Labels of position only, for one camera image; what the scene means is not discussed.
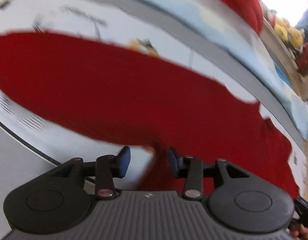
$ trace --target stuffed toy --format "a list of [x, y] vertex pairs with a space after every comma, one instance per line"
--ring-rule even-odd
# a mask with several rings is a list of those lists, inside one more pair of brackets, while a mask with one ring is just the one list
[[143, 52], [153, 57], [159, 57], [157, 50], [153, 47], [149, 40], [131, 40], [128, 42], [127, 47], [133, 51]]
[[296, 28], [290, 28], [288, 37], [289, 43], [292, 45], [292, 47], [301, 54], [304, 45], [304, 38], [302, 37], [301, 32]]
[[285, 27], [276, 22], [274, 30], [283, 42], [288, 42], [288, 32]]
[[271, 25], [273, 29], [275, 29], [275, 25], [276, 25], [276, 13], [277, 12], [275, 10], [267, 11], [266, 19], [268, 20], [269, 24]]
[[286, 45], [293, 59], [295, 56], [300, 56], [303, 52], [304, 32], [291, 27], [286, 18], [279, 18], [277, 16], [271, 17], [271, 26], [274, 23], [274, 30], [282, 42]]
[[308, 74], [308, 42], [303, 46], [303, 54], [300, 57], [296, 57], [296, 64], [298, 67], [297, 72], [305, 76]]

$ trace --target bright light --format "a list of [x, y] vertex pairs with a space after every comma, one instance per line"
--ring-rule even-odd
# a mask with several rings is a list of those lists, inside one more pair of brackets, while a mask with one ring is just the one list
[[296, 25], [308, 9], [305, 0], [262, 0], [262, 2], [269, 10], [276, 10], [278, 17], [287, 18], [291, 26]]

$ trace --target logo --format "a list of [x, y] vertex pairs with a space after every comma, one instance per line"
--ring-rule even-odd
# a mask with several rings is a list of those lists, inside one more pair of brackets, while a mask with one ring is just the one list
[[154, 195], [152, 194], [152, 193], [146, 193], [145, 195], [144, 195], [144, 197], [146, 197], [146, 198], [151, 198], [151, 197], [153, 197]]

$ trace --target metal screw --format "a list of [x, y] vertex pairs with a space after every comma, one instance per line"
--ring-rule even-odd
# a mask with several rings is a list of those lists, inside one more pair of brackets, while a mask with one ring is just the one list
[[102, 188], [100, 189], [97, 194], [100, 196], [100, 197], [112, 197], [113, 196], [113, 191], [111, 191], [110, 189], [108, 188]]
[[190, 198], [197, 198], [201, 195], [201, 192], [196, 189], [189, 189], [185, 192], [185, 195]]

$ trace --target plush toy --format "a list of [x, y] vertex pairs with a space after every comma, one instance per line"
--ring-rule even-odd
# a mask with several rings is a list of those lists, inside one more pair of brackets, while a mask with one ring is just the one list
[[300, 31], [300, 34], [301, 34], [303, 40], [305, 41], [305, 30], [304, 30], [304, 28], [301, 28], [301, 29], [298, 29], [298, 30]]
[[274, 30], [283, 42], [288, 42], [288, 32], [285, 27], [276, 22]]
[[153, 57], [159, 57], [157, 50], [153, 47], [149, 40], [131, 40], [129, 41], [127, 47], [131, 50], [143, 52]]
[[275, 28], [276, 25], [276, 13], [277, 12], [274, 10], [270, 10], [267, 12], [267, 20], [273, 29]]
[[302, 52], [304, 39], [301, 35], [301, 32], [296, 28], [290, 28], [289, 43], [293, 46], [295, 50], [300, 53]]
[[293, 59], [295, 56], [300, 56], [303, 52], [304, 32], [291, 27], [286, 18], [275, 16], [274, 30], [278, 37], [286, 45]]

